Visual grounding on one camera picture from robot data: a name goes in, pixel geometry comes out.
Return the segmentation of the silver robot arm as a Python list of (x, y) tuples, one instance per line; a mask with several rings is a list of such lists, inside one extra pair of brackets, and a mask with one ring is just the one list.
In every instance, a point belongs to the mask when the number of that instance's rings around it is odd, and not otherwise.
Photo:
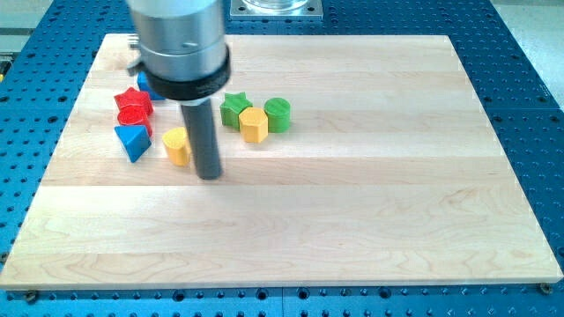
[(231, 75), (219, 0), (127, 0), (139, 57), (127, 66), (170, 100), (213, 95)]

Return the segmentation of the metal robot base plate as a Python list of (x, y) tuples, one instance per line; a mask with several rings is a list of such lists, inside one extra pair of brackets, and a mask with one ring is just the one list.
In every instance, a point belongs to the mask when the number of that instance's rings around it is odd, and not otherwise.
[(231, 0), (229, 16), (236, 21), (322, 20), (322, 0)]

